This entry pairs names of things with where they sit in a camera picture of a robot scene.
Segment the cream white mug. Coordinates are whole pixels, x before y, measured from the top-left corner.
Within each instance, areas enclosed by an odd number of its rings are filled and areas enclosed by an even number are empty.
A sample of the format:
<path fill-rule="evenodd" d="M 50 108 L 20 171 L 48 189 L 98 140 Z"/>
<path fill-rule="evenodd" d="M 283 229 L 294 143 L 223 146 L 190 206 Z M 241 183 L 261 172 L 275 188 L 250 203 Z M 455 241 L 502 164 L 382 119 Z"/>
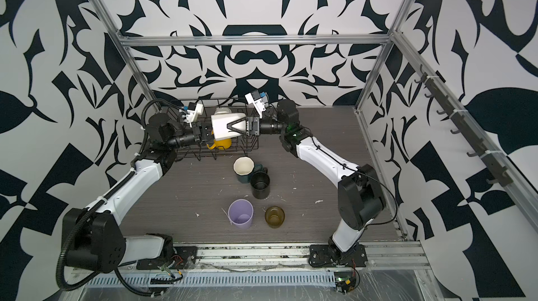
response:
<path fill-rule="evenodd" d="M 227 123 L 237 120 L 241 117 L 246 117 L 246 115 L 244 113 L 212 115 L 211 124 L 214 133 L 214 140 L 220 141 L 227 138 L 235 138 L 237 136 L 241 136 L 240 134 L 228 131 L 228 129 L 226 128 Z"/>

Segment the white mug red inside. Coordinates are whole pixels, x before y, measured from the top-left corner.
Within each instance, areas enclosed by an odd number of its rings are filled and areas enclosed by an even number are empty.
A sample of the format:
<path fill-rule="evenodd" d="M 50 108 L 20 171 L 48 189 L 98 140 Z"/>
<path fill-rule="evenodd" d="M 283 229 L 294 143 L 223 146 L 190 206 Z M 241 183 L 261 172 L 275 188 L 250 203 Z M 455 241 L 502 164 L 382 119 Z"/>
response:
<path fill-rule="evenodd" d="M 214 115 L 225 115 L 225 114 L 231 114 L 231 113 L 232 113 L 232 110 L 230 108 L 222 107 L 222 108 L 216 108 Z"/>

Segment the yellow mug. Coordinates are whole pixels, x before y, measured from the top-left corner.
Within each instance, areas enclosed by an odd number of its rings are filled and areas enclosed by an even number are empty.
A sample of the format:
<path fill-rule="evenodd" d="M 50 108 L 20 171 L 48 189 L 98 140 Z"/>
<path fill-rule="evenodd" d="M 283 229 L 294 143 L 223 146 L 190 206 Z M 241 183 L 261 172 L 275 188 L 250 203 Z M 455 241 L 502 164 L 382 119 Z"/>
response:
<path fill-rule="evenodd" d="M 223 140 L 220 140 L 220 141 L 213 141 L 209 144 L 207 144 L 207 148 L 209 150 L 228 150 L 230 147 L 232 146 L 232 139 L 231 138 L 227 138 L 227 139 L 223 139 Z"/>

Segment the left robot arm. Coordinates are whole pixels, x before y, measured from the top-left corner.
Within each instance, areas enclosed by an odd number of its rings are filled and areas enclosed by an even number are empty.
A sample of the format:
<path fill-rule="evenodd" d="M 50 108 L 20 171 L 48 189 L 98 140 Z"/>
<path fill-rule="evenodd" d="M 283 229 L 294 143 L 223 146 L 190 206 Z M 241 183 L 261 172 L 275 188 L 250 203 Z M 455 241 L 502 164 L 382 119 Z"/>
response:
<path fill-rule="evenodd" d="M 125 237 L 120 224 L 139 198 L 168 172 L 177 150 L 211 140 L 211 128 L 197 121 L 203 112 L 201 103 L 178 106 L 165 99 L 144 106 L 144 135 L 128 173 L 86 208 L 71 209 L 63 217 L 62 248 L 55 270 L 61 290 L 76 290 L 99 274 L 114 272 L 131 293 L 153 296 L 128 284 L 119 268 L 142 260 L 167 270 L 175 255 L 173 240 L 161 234 Z"/>

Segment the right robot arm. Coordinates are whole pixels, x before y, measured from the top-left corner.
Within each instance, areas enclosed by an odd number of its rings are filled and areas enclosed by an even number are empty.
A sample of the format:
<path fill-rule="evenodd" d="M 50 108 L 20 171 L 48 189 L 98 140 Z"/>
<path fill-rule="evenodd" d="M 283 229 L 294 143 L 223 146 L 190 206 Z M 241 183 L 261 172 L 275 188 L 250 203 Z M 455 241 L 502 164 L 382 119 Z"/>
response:
<path fill-rule="evenodd" d="M 257 115 L 225 113 L 211 118 L 217 141 L 240 135 L 277 134 L 283 148 L 307 162 L 337 188 L 340 223 L 330 238 L 337 254 L 349 252 L 387 206 L 382 184 L 370 165 L 356 165 L 319 142 L 310 129 L 300 123 L 296 104 L 281 100 L 272 115 L 262 99 L 254 101 Z"/>

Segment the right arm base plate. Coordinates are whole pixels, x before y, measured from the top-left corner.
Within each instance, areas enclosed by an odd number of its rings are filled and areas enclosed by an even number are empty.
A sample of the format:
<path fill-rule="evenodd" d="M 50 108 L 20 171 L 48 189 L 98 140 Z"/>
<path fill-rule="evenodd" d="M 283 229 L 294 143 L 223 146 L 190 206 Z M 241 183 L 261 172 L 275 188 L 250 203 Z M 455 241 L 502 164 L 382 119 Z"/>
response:
<path fill-rule="evenodd" d="M 368 257 L 365 247 L 361 244 L 352 246 L 342 252 L 335 245 L 310 245 L 308 264 L 311 267 L 366 267 Z"/>

